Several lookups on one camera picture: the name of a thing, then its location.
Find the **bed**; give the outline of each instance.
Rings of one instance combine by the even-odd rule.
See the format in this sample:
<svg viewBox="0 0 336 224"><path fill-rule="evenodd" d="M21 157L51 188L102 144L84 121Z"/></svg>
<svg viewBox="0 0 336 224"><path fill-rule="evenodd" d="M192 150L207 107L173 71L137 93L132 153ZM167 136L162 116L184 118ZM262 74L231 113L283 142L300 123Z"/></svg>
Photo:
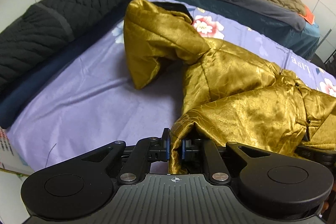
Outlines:
<svg viewBox="0 0 336 224"><path fill-rule="evenodd" d="M235 20L310 60L320 31L301 16L266 0L178 0Z"/></svg>
<svg viewBox="0 0 336 224"><path fill-rule="evenodd" d="M214 27L213 37L290 69L313 89L329 92L336 79L250 27L184 3L197 23ZM23 109L8 129L12 146L34 169L54 165L115 140L135 145L162 134L179 118L182 94L181 64L142 90L133 87L123 45L123 21L57 73ZM165 172L167 165L152 165Z"/></svg>

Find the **metal screw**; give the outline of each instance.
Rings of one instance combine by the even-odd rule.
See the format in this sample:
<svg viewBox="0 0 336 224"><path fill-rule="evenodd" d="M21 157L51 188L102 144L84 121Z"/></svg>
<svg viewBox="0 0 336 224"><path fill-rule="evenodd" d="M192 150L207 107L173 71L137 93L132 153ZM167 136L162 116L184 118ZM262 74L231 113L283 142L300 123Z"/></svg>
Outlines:
<svg viewBox="0 0 336 224"><path fill-rule="evenodd" d="M200 144L202 143L202 139L199 139L199 138L197 138L197 139L192 139L191 143L192 143L193 145L200 145Z"/></svg>
<svg viewBox="0 0 336 224"><path fill-rule="evenodd" d="M133 181L137 178L133 173L124 173L120 176L120 179L123 181Z"/></svg>
<svg viewBox="0 0 336 224"><path fill-rule="evenodd" d="M218 180L218 181L225 181L225 180L227 180L228 178L229 178L229 175L228 174L226 174L226 173L214 173L213 175L212 175L212 178L214 179L214 180Z"/></svg>

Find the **black knob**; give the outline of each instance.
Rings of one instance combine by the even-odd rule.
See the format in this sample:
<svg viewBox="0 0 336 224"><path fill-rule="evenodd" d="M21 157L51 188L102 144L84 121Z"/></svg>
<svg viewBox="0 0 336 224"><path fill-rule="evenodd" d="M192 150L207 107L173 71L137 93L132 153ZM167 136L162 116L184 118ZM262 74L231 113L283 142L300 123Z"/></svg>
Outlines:
<svg viewBox="0 0 336 224"><path fill-rule="evenodd" d="M333 175L321 164L242 144L227 143L226 148L246 162L239 174L239 193L258 213L302 214L321 205L331 191Z"/></svg>
<svg viewBox="0 0 336 224"><path fill-rule="evenodd" d="M106 168L113 166L125 147L125 142L114 142L30 175L21 187L28 212L60 221L81 218L102 208L113 194Z"/></svg>

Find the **crosshair marking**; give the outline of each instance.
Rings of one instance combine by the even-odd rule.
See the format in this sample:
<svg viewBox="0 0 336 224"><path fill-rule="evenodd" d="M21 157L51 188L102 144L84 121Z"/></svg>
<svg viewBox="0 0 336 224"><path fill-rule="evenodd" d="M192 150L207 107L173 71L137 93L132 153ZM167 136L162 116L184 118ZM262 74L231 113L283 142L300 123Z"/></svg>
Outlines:
<svg viewBox="0 0 336 224"><path fill-rule="evenodd" d="M179 182L179 181L180 181L180 179L179 179L179 178L177 178L177 177L174 177L174 178L172 178L172 179L171 179L171 181L172 181L172 182Z"/></svg>

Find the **black circular cap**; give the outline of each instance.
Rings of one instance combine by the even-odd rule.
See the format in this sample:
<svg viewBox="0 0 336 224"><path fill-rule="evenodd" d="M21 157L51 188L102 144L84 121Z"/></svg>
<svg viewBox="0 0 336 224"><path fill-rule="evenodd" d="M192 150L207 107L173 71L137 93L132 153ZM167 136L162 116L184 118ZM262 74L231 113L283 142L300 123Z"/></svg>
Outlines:
<svg viewBox="0 0 336 224"><path fill-rule="evenodd" d="M239 174L241 200L255 211L295 215L318 207L333 185L323 165L283 155L251 160Z"/></svg>
<svg viewBox="0 0 336 224"><path fill-rule="evenodd" d="M269 170L268 176L279 183L295 184L308 178L308 173L296 166L279 166Z"/></svg>
<svg viewBox="0 0 336 224"><path fill-rule="evenodd" d="M52 221L72 220L104 206L113 193L110 177L76 165L73 169L60 174L55 165L26 179L21 197L31 215Z"/></svg>
<svg viewBox="0 0 336 224"><path fill-rule="evenodd" d="M54 196L71 196L84 187L84 180L76 175L62 174L54 176L45 183L44 188Z"/></svg>

